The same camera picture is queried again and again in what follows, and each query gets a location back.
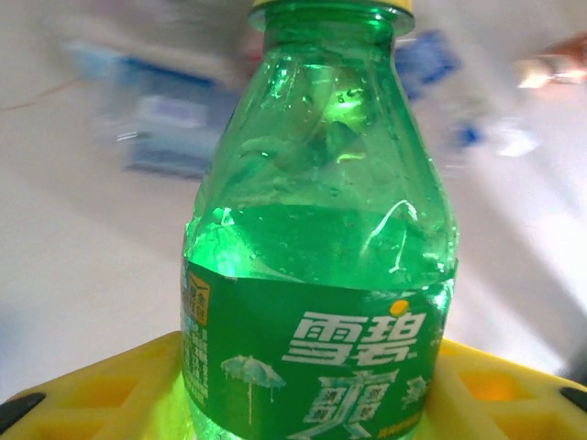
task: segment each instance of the bottle cap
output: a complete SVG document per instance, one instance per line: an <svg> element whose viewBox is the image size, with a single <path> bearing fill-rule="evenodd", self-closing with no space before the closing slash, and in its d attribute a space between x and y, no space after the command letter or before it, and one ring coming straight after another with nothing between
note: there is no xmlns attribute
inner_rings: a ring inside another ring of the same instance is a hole
<svg viewBox="0 0 587 440"><path fill-rule="evenodd" d="M279 1L283 1L283 0L255 0L255 2L253 3L253 7L258 7L261 5L265 5L267 3L271 3L271 2L279 2ZM412 10L412 0L375 0L376 3L383 3L389 6L394 6L394 7L398 7L400 9L403 9L406 12L409 12L410 14L412 14L413 10Z"/></svg>

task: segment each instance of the green plastic bottle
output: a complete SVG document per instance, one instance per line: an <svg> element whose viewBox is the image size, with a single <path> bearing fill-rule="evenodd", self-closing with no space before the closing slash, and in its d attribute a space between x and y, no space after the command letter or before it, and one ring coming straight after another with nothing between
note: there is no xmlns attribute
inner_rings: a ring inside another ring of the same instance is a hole
<svg viewBox="0 0 587 440"><path fill-rule="evenodd" d="M409 438L458 231L393 67L410 0L258 0L265 53L183 250L198 440Z"/></svg>

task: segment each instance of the bottle neck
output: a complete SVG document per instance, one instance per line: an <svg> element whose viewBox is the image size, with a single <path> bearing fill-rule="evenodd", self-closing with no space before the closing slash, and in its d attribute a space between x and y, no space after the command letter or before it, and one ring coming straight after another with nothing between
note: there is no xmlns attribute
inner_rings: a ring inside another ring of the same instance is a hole
<svg viewBox="0 0 587 440"><path fill-rule="evenodd" d="M268 7L265 53L323 50L345 58L391 58L395 15L354 3L294 2Z"/></svg>

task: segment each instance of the umbrella illustration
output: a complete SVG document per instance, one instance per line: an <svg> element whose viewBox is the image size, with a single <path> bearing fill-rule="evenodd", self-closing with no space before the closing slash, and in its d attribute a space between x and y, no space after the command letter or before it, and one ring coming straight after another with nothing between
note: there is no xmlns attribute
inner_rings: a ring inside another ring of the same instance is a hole
<svg viewBox="0 0 587 440"><path fill-rule="evenodd" d="M285 380L270 365L264 364L253 356L236 356L220 364L227 377L242 380L249 384L249 424L252 424L253 385L269 388L273 402L273 389L285 386Z"/></svg>

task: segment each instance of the green soda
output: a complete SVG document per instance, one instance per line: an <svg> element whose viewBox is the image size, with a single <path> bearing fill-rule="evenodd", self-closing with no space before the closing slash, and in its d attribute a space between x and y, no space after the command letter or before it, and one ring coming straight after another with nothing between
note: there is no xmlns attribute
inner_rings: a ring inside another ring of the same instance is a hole
<svg viewBox="0 0 587 440"><path fill-rule="evenodd" d="M458 230L393 67L410 0L258 0L265 53L186 227L199 440L410 438Z"/></svg>

